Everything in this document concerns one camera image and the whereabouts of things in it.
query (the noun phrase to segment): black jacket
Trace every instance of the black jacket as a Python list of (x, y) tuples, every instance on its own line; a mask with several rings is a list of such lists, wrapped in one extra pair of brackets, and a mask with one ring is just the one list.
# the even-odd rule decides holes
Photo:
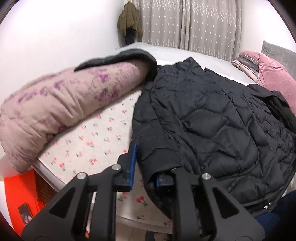
[(279, 92), (203, 70), (192, 58), (159, 66), (135, 105), (133, 140), (152, 201), (156, 173), (208, 172), (254, 216), (272, 210), (295, 173), (296, 118)]

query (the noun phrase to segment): blue pants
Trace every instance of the blue pants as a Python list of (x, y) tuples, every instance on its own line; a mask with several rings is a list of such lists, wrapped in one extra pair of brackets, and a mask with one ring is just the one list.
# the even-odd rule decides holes
[(296, 205), (296, 190), (289, 192), (287, 195), (282, 197), (272, 212), (264, 213), (256, 218), (256, 220), (264, 228), (266, 234), (268, 234), (277, 225), (283, 214), (293, 203)]

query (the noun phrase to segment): curtain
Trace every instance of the curtain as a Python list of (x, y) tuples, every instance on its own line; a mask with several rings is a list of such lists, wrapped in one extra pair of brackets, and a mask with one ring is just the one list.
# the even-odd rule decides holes
[(142, 41), (231, 61), (238, 53), (241, 0), (133, 0)]

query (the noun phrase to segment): red-orange object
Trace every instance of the red-orange object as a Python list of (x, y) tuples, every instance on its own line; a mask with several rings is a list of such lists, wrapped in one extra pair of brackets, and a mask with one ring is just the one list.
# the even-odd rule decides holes
[(18, 207), (27, 203), (33, 216), (43, 208), (44, 204), (38, 200), (34, 170), (14, 177), (4, 178), (5, 195), (9, 216), (14, 230), (21, 235), (25, 225), (21, 219)]

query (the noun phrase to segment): metal bolt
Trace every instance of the metal bolt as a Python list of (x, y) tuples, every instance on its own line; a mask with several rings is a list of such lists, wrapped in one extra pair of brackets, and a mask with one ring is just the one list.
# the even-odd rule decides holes
[(85, 172), (80, 172), (80, 173), (78, 173), (78, 174), (77, 174), (77, 178), (78, 178), (78, 179), (84, 179), (84, 178), (86, 178), (86, 173), (85, 173)]
[(203, 173), (202, 178), (205, 180), (209, 180), (211, 178), (211, 175), (209, 173)]
[(115, 171), (118, 171), (118, 170), (121, 169), (121, 165), (120, 165), (120, 164), (114, 164), (114, 165), (112, 166), (112, 169), (115, 170)]

